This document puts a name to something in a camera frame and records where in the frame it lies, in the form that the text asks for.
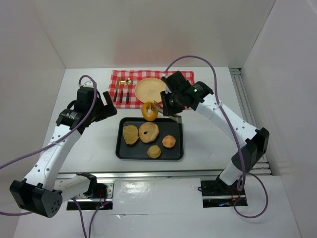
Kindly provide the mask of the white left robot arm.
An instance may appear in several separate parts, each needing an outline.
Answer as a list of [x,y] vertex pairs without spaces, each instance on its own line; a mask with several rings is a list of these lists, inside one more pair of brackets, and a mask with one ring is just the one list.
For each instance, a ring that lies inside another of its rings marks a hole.
[[92,87],[81,87],[76,100],[63,110],[56,121],[50,148],[43,152],[35,166],[23,180],[14,180],[10,192],[18,207],[29,212],[53,217],[63,202],[82,193],[94,196],[100,188],[96,176],[79,172],[73,178],[56,183],[57,175],[71,148],[84,130],[93,122],[117,114],[109,92],[103,92],[105,101]]

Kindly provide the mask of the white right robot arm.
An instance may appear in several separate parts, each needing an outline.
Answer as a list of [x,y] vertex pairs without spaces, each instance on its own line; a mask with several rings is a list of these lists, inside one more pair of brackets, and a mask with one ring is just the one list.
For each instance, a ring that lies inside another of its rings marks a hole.
[[230,186],[248,173],[265,154],[269,131],[258,129],[235,114],[216,98],[213,90],[198,81],[190,84],[180,71],[163,76],[166,88],[161,92],[164,116],[175,116],[190,108],[211,120],[237,145],[238,151],[218,176],[218,181]]

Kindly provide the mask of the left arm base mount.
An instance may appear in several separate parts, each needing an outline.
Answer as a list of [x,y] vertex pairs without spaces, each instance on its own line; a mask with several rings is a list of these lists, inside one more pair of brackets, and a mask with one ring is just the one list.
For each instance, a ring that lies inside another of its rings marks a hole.
[[78,194],[74,199],[78,202],[83,211],[112,210],[114,195],[114,181],[98,181],[94,194],[87,197],[84,194]]

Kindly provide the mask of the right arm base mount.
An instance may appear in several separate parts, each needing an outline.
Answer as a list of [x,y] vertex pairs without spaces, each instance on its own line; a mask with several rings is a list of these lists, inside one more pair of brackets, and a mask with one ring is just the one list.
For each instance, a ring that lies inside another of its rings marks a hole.
[[233,207],[235,203],[248,206],[245,190],[239,191],[237,183],[227,186],[220,180],[202,180],[197,190],[202,195],[203,207]]

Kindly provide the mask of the orange glazed donut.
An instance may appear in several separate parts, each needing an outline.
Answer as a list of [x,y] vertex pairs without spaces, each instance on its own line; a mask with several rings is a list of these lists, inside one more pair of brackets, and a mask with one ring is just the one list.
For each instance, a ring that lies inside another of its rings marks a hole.
[[154,121],[158,116],[158,110],[156,109],[153,102],[148,101],[142,105],[141,108],[142,116],[146,121]]

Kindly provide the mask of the metal tongs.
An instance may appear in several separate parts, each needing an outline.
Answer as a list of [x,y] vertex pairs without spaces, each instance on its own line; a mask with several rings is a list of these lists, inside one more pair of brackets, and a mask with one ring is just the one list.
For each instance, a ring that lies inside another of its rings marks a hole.
[[177,122],[178,124],[182,124],[182,117],[178,114],[168,113],[163,106],[161,106],[158,102],[153,101],[151,103],[151,107],[162,114],[164,117],[168,117],[173,121]]

